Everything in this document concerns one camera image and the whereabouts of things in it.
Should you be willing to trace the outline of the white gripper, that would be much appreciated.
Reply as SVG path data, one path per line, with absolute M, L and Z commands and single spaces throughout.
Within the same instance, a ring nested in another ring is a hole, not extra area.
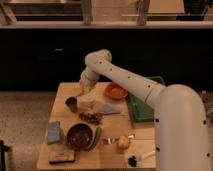
M 100 75 L 89 68 L 86 68 L 80 75 L 79 86 L 80 92 L 77 97 L 81 97 L 87 94 L 87 91 L 91 91 L 98 82 Z

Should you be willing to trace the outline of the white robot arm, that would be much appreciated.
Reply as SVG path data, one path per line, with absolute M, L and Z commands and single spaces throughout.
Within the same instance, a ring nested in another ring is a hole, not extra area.
M 105 76 L 154 109 L 156 171 L 212 171 L 205 107 L 183 84 L 164 86 L 112 63 L 106 50 L 89 53 L 80 75 L 87 94 Z

